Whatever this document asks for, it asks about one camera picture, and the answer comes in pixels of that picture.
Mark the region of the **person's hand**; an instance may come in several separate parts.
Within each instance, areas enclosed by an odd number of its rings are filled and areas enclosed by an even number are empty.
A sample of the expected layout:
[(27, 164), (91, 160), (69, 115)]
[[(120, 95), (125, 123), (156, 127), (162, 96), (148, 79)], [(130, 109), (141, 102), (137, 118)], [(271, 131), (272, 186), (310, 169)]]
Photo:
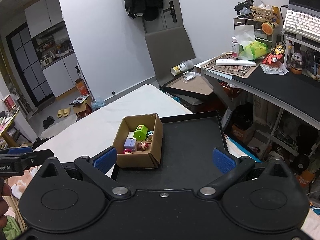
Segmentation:
[(6, 213), (9, 209), (7, 202), (4, 200), (3, 197), (10, 197), (12, 194), (11, 187), (1, 178), (1, 202), (0, 202), (0, 225), (1, 229), (6, 226), (7, 224), (7, 217)]

